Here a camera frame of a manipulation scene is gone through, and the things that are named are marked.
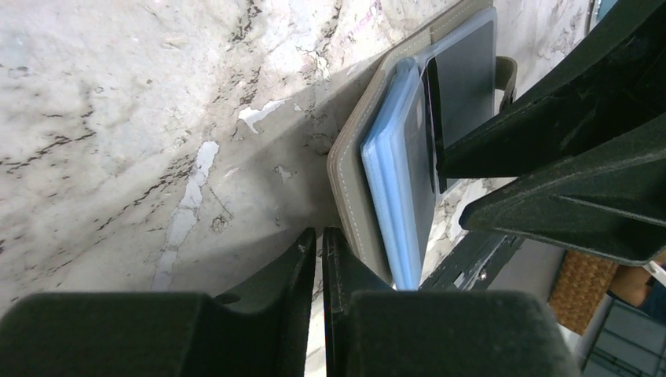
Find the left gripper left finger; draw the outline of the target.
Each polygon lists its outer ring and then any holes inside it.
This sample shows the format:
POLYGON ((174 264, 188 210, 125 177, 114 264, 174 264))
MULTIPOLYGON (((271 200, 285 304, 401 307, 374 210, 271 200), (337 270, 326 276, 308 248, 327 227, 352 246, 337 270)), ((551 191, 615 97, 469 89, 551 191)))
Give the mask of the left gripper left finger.
POLYGON ((4 376, 301 376, 317 236, 212 297, 41 293, 1 320, 4 376))

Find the grey leather card holder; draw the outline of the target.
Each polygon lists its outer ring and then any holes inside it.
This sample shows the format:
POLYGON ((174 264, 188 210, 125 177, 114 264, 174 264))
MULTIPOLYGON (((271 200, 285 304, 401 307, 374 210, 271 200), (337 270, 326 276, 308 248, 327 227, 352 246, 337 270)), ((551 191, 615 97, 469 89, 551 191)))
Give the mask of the grey leather card holder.
MULTIPOLYGON (((353 253, 400 290, 419 287, 436 202, 426 142, 422 53, 490 1, 459 1, 393 47, 328 155, 328 177, 353 253)), ((496 54, 494 109, 515 96, 517 64, 496 54)))

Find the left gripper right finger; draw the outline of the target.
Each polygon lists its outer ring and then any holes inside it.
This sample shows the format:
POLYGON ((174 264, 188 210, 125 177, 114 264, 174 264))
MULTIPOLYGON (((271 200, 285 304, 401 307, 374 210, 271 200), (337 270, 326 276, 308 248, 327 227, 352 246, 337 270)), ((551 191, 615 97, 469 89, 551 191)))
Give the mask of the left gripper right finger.
POLYGON ((578 376, 552 312, 520 291, 395 291, 323 233, 329 376, 578 376))

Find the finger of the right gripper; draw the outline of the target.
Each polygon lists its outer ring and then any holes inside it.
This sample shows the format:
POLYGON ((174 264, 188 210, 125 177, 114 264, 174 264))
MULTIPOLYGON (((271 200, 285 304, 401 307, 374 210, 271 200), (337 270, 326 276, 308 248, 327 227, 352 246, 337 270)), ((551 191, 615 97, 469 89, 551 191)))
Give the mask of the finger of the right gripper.
POLYGON ((620 1, 551 72, 444 151, 447 178, 519 177, 575 156, 665 154, 665 4, 620 1))
POLYGON ((459 224, 645 265, 665 249, 665 116, 475 200, 459 224))

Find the black credit card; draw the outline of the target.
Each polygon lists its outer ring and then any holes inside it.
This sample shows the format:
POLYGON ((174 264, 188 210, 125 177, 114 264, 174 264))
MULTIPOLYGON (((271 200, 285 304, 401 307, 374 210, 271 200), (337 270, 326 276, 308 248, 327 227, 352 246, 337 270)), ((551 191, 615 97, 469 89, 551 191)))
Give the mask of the black credit card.
POLYGON ((494 10, 472 16, 425 50, 422 57, 430 177, 434 191, 441 194, 454 181, 439 167, 445 149, 489 120, 494 109, 494 10))

